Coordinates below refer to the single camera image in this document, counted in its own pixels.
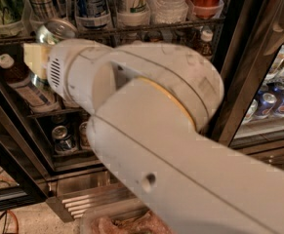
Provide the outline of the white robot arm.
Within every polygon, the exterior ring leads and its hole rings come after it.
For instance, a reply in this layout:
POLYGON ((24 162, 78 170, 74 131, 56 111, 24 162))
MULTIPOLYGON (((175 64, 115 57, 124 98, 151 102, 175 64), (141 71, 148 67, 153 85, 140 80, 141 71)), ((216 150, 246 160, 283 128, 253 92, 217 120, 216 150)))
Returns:
POLYGON ((284 171, 202 135, 223 81, 197 52, 68 39, 24 61, 89 113, 97 157, 177 234, 284 234, 284 171))

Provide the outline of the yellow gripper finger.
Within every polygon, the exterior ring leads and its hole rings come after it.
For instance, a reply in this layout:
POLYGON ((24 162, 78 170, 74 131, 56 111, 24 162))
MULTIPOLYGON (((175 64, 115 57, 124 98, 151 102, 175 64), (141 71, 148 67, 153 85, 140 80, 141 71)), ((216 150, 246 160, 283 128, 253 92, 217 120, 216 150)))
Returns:
POLYGON ((23 44, 23 61, 41 79, 47 78, 47 63, 51 47, 40 43, 23 44))

